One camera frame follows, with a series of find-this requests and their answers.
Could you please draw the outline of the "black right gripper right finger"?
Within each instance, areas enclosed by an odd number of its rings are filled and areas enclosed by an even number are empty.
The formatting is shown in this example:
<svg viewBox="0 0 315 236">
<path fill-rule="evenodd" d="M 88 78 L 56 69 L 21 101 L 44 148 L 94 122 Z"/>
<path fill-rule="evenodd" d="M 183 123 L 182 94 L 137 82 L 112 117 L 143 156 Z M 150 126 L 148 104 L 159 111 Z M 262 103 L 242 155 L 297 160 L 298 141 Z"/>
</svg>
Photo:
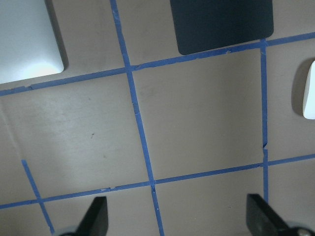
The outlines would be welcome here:
<svg viewBox="0 0 315 236">
<path fill-rule="evenodd" d="M 290 227 L 259 194 L 248 194 L 246 225 L 252 236 L 284 236 Z"/>
</svg>

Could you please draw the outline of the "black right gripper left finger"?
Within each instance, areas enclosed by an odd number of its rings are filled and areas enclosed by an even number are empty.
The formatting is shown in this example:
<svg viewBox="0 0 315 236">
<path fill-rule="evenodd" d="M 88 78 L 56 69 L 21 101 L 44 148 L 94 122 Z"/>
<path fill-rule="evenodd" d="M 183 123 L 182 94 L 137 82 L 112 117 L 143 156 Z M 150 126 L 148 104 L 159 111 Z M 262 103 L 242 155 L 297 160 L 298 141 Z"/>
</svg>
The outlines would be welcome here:
<svg viewBox="0 0 315 236">
<path fill-rule="evenodd" d="M 108 231 L 107 198 L 95 197 L 76 229 L 77 236 L 105 236 Z"/>
</svg>

